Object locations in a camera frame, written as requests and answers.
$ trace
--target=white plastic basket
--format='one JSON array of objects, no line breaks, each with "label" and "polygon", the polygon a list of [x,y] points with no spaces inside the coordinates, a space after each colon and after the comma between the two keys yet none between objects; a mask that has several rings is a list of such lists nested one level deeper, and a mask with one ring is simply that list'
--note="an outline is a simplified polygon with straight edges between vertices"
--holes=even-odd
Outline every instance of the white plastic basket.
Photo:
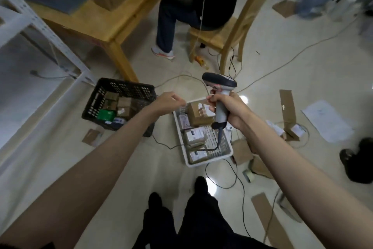
[{"label": "white plastic basket", "polygon": [[[204,99],[205,98],[200,98],[200,99],[196,99],[196,100],[193,100],[193,101],[189,101],[188,103],[195,102],[195,101],[201,101],[201,100],[204,100]],[[173,116],[175,118],[176,128],[178,130],[180,144],[185,144],[185,142],[184,142],[183,136],[181,134],[182,128],[181,128],[181,123],[180,123],[180,120],[179,120],[179,115],[186,114],[186,113],[187,113],[187,107],[181,107],[180,109],[176,110],[173,113]],[[206,141],[206,144],[205,144],[206,147],[208,149],[214,149],[216,147],[216,143],[217,143],[217,130],[213,130],[211,128],[211,126],[203,126],[203,128],[205,128],[205,134],[207,134],[207,141]],[[199,163],[196,163],[196,164],[190,164],[189,161],[188,161],[187,150],[186,150],[185,146],[181,146],[181,149],[183,151],[185,164],[188,167],[198,167],[200,165],[207,164],[209,162],[214,162],[214,161],[217,161],[217,160],[221,160],[221,159],[224,159],[224,158],[228,158],[228,157],[233,155],[233,148],[232,148],[232,145],[231,145],[231,142],[230,142],[228,136],[226,135],[226,130],[225,129],[223,130],[223,134],[222,134],[222,137],[221,137],[221,142],[220,142],[219,148],[217,148],[217,150],[215,150],[215,151],[208,151],[207,152],[208,153],[208,160],[206,160],[206,161],[199,162]]]}]

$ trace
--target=wooden table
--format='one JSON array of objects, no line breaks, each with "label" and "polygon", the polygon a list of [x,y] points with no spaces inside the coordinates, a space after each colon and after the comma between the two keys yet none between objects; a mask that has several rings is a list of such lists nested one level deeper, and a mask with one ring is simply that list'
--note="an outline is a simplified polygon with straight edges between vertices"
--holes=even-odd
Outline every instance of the wooden table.
[{"label": "wooden table", "polygon": [[32,9],[56,32],[66,30],[103,47],[125,80],[138,82],[120,45],[160,0],[126,0],[108,11],[88,0],[72,15],[29,3]]}]

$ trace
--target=chair seat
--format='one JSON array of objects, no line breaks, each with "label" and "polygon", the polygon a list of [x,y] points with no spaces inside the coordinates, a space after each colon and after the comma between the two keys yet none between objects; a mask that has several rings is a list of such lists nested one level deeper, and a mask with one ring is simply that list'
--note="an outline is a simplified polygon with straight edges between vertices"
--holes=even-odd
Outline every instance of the chair seat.
[{"label": "chair seat", "polygon": [[[235,17],[231,17],[230,20],[223,27],[217,30],[201,31],[201,33],[199,34],[198,41],[206,45],[211,44],[216,48],[223,49],[226,40],[228,39],[228,36],[231,33],[236,21],[237,19]],[[189,33],[194,37],[198,37],[198,32],[198,29],[189,29]]]}]

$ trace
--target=wooden chair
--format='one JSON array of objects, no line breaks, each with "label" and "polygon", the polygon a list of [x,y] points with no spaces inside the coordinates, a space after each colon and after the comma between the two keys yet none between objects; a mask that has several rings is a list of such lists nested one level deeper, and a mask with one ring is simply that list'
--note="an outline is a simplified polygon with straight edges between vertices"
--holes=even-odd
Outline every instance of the wooden chair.
[{"label": "wooden chair", "polygon": [[190,46],[191,50],[189,60],[192,63],[195,58],[195,43],[199,42],[221,53],[220,74],[224,74],[226,60],[231,47],[238,46],[238,61],[242,62],[242,53],[247,32],[250,29],[255,17],[266,0],[247,0],[238,18],[231,19],[222,27],[214,31],[201,31],[191,28]]}]

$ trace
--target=plastic basket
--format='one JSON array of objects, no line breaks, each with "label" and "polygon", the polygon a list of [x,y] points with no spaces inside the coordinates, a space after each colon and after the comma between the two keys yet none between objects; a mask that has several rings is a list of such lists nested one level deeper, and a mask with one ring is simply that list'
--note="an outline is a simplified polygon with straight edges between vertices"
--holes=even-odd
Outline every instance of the plastic basket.
[{"label": "plastic basket", "polygon": [[[137,111],[140,111],[157,98],[153,85],[110,78],[100,78],[83,111],[82,119],[94,122],[108,130],[118,130],[123,126],[123,124],[96,118],[98,112],[104,106],[105,94],[107,91],[119,93],[120,97],[130,97],[135,99],[134,105]],[[152,136],[154,125],[155,123],[148,127],[143,135],[144,137]]]},{"label": "plastic basket", "polygon": [[[200,101],[200,100],[204,100],[204,99],[205,98],[196,99],[196,100],[193,100],[193,101],[189,101],[188,103],[195,102],[195,101]],[[187,107],[181,107],[173,113],[173,116],[175,118],[176,128],[178,130],[180,144],[185,144],[185,142],[184,142],[183,136],[181,134],[182,128],[181,128],[179,115],[186,114],[186,113],[187,113]],[[203,128],[205,129],[204,133],[207,135],[207,141],[205,143],[206,147],[208,149],[214,149],[216,147],[216,144],[217,144],[217,130],[213,130],[210,125],[209,126],[203,126]],[[189,161],[188,161],[187,150],[186,150],[185,146],[181,146],[182,151],[183,151],[185,164],[188,167],[198,167],[198,166],[203,165],[203,164],[207,164],[207,163],[210,163],[210,162],[214,162],[214,161],[221,160],[221,159],[228,158],[228,157],[232,156],[233,155],[233,148],[232,148],[231,142],[228,139],[228,137],[226,136],[225,129],[223,131],[224,132],[223,132],[223,135],[221,137],[221,142],[220,142],[219,148],[217,148],[217,150],[215,150],[215,151],[208,151],[207,152],[208,153],[208,160],[206,160],[206,161],[199,162],[199,163],[196,163],[196,164],[190,164]]]}]

